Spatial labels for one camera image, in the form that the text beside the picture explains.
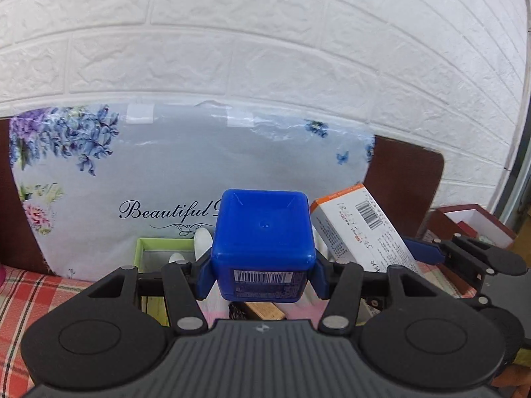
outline white brick wall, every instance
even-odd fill
[[[492,203],[525,0],[0,0],[0,115],[203,99],[363,121],[444,154],[435,204]]]

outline barcode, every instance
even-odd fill
[[[234,281],[246,283],[291,283],[293,272],[234,271]]]
[[[367,223],[371,230],[376,229],[383,223],[382,219],[378,216],[368,200],[356,205],[356,209],[362,215],[363,220],[365,220],[365,223]]]

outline plaid tablecloth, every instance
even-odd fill
[[[33,387],[20,355],[24,331],[92,283],[5,268],[0,287],[0,397],[18,398]]]

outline circular pad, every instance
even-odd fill
[[[360,348],[367,360],[398,383],[457,391],[488,381],[504,355],[496,327],[452,298],[407,298],[371,318]]]
[[[491,247],[488,251],[489,263],[500,274],[524,275],[527,272],[525,260],[516,253]]]
[[[31,325],[21,343],[36,383],[78,391],[127,383],[151,369],[165,348],[155,319],[114,298],[61,305]]]
[[[449,355],[465,345],[467,334],[462,327],[448,320],[424,319],[414,321],[406,328],[406,339],[425,353]]]
[[[59,342],[76,355],[97,355],[120,341],[120,328],[104,320],[80,320],[63,329]]]

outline blue plastic container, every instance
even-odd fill
[[[408,237],[403,237],[402,239],[413,258],[418,262],[423,262],[427,265],[436,265],[444,262],[444,254],[437,244]]]
[[[315,264],[306,195],[225,191],[211,258],[221,295],[229,301],[298,301]]]

